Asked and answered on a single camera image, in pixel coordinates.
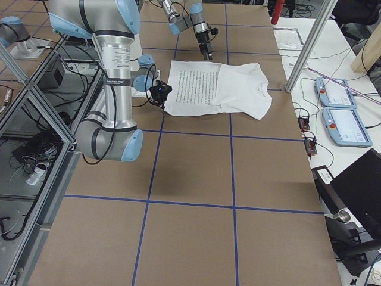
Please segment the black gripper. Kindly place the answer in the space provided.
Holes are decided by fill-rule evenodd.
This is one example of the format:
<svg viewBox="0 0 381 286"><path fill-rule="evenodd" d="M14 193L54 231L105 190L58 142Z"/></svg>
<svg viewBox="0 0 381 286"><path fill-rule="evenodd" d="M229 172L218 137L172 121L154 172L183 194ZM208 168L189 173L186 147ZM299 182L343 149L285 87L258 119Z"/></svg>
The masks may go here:
<svg viewBox="0 0 381 286"><path fill-rule="evenodd" d="M195 26L195 36L205 61L211 61L213 59L213 54L211 53L211 41L218 33L218 28L213 28L211 26Z"/></svg>
<svg viewBox="0 0 381 286"><path fill-rule="evenodd" d="M165 109L165 102L167 100L168 94L172 90L173 90L172 86L168 85L167 83L163 82L162 80L159 80L157 82L156 86L150 87L150 89L149 89L150 94L151 94L149 102L152 105L160 105L160 107L164 110Z"/></svg>

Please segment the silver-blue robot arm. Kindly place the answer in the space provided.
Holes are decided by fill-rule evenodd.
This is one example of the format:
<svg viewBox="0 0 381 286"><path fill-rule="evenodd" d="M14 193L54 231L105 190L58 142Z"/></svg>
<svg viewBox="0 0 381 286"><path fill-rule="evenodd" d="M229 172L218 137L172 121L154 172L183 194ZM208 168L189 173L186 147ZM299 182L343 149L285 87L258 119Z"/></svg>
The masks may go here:
<svg viewBox="0 0 381 286"><path fill-rule="evenodd" d="M169 28L174 35L192 28L205 61L213 59L211 41L219 34L219 29L207 23L201 3L195 3L187 10L182 4L173 1L158 1L168 17Z"/></svg>
<svg viewBox="0 0 381 286"><path fill-rule="evenodd" d="M104 90L77 128L80 151L96 163L135 161L143 132L132 117L132 89L151 91L151 102L160 107L171 90L153 69L153 59L131 70L130 46L140 32L136 2L50 1L49 19L62 34L91 39L102 63Z"/></svg>

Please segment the third grey-blue robot arm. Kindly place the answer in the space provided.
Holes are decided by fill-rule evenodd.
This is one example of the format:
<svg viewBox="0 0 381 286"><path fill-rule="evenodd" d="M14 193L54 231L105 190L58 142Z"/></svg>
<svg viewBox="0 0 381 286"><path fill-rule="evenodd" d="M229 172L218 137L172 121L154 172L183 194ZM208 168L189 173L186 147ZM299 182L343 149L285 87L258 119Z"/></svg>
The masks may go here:
<svg viewBox="0 0 381 286"><path fill-rule="evenodd" d="M30 33L17 16L1 18L1 44L9 48L13 43L27 41L31 38Z"/></svg>

